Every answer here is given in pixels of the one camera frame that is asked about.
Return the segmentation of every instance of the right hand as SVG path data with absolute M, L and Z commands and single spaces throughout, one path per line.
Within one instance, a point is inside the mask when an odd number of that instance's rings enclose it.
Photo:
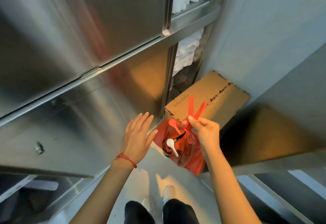
M 198 135 L 202 154 L 206 160 L 208 160 L 208 155 L 221 151 L 220 125 L 218 123 L 201 117 L 196 120 L 192 116 L 188 116 L 188 121 L 193 126 L 192 131 Z

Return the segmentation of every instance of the white sneaker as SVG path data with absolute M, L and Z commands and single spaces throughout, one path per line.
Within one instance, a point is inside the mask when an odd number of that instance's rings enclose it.
M 141 205 L 145 207 L 145 209 L 151 214 L 154 218 L 154 205 L 150 197 L 145 197 L 144 200 L 141 202 Z
M 172 198 L 176 198 L 176 191 L 173 185 L 167 185 L 163 193 L 163 203 L 166 204 Z

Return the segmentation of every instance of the red bracelet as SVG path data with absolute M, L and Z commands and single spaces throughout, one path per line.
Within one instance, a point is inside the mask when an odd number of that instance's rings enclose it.
M 130 160 L 128 156 L 125 156 L 123 154 L 118 154 L 116 159 L 119 158 L 119 157 L 124 158 L 126 160 L 129 160 L 132 163 L 132 165 L 134 166 L 134 168 L 137 168 L 137 165 L 132 160 Z

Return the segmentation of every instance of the cardboard box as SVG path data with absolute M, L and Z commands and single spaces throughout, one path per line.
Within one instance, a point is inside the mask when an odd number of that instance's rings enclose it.
M 217 122 L 220 128 L 250 98 L 245 91 L 212 70 L 165 106 L 164 119 L 184 120 L 188 116 L 188 98 L 190 96 L 194 97 L 194 113 L 198 111 L 204 101 L 207 102 L 201 117 Z

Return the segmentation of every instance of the sticker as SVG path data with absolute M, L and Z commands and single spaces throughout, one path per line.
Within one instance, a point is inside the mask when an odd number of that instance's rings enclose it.
M 168 29 L 164 29 L 164 30 L 162 31 L 162 34 L 163 34 L 164 36 L 168 36 L 168 35 L 170 35 L 171 33 L 169 32 Z

